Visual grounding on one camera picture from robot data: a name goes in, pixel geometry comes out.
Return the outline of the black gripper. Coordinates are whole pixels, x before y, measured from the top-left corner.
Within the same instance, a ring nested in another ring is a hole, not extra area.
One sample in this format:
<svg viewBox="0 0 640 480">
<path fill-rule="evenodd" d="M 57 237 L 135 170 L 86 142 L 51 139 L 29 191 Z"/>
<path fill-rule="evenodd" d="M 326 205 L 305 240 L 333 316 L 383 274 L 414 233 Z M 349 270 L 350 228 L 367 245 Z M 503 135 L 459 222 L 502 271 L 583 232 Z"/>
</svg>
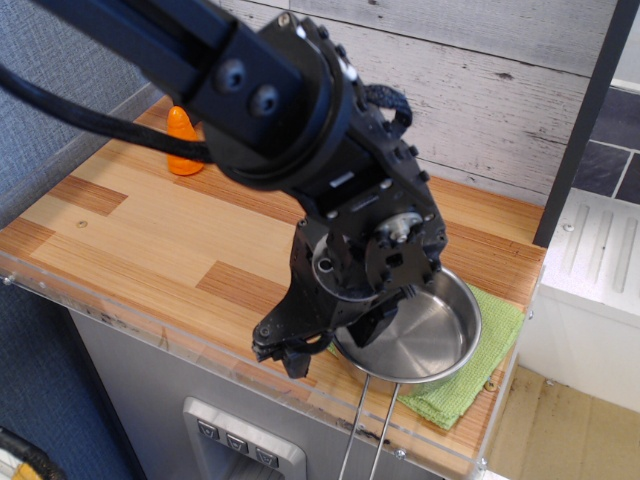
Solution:
<svg viewBox="0 0 640 480">
<path fill-rule="evenodd" d="M 253 332 L 256 359 L 280 361 L 289 378 L 300 379 L 340 328 L 357 347 L 369 345 L 395 318 L 399 302 L 414 293 L 412 248 L 386 232 L 362 246 L 311 219 L 300 221 L 289 288 Z"/>
</svg>

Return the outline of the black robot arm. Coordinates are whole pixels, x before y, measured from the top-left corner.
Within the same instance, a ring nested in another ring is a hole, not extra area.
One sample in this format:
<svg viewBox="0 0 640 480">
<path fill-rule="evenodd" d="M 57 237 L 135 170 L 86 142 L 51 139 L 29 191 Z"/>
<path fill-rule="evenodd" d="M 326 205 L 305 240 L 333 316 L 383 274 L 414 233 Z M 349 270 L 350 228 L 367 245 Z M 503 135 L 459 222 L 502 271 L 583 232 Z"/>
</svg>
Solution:
<svg viewBox="0 0 640 480">
<path fill-rule="evenodd" d="M 446 227 L 399 92 L 364 84 L 344 49 L 284 12 L 260 31 L 209 1 L 49 1 L 198 117 L 231 180 L 294 198 L 291 284 L 253 333 L 259 360 L 307 374 L 338 328 L 358 346 L 441 268 Z"/>
</svg>

